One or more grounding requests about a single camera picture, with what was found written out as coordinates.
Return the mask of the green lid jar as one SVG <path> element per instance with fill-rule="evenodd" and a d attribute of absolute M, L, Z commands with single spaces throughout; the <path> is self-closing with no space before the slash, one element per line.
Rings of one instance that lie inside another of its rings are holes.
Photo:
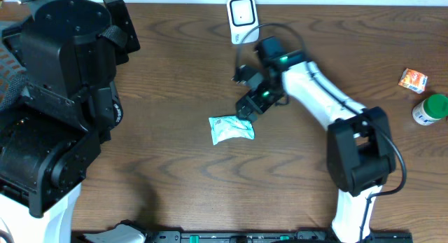
<path fill-rule="evenodd" d="M 447 97 L 431 95 L 413 108 L 412 117 L 420 125 L 432 125 L 442 120 L 447 117 Z"/>

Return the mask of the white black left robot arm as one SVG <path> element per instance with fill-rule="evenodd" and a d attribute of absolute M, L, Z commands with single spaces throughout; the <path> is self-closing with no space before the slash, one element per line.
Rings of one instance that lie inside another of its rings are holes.
<path fill-rule="evenodd" d="M 69 242 L 88 167 L 123 119 L 119 65 L 139 50 L 123 0 L 17 0 L 1 30 L 1 241 Z"/>

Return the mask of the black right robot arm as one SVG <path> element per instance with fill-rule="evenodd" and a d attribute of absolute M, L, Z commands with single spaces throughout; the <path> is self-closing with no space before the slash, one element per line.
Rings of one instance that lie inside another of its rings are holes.
<path fill-rule="evenodd" d="M 372 204 L 396 169 L 386 113 L 352 100 L 305 52 L 289 53 L 273 36 L 255 51 L 269 75 L 236 65 L 234 80 L 250 89 L 236 104 L 237 117 L 254 121 L 283 96 L 299 101 L 326 132 L 326 167 L 338 189 L 332 233 L 339 242 L 362 242 L 370 236 Z"/>

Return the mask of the small orange juice carton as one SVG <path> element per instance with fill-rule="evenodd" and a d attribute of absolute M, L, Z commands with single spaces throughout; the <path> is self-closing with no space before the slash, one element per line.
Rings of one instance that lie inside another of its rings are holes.
<path fill-rule="evenodd" d="M 428 77 L 419 71 L 406 68 L 398 82 L 398 85 L 421 94 L 426 89 Z"/>

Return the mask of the light blue wet wipes pack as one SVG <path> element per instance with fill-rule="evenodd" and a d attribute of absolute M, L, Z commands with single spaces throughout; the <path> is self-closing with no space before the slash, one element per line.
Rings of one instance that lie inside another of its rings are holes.
<path fill-rule="evenodd" d="M 233 138 L 255 139 L 253 126 L 248 120 L 236 116 L 210 117 L 211 138 L 213 145 Z"/>

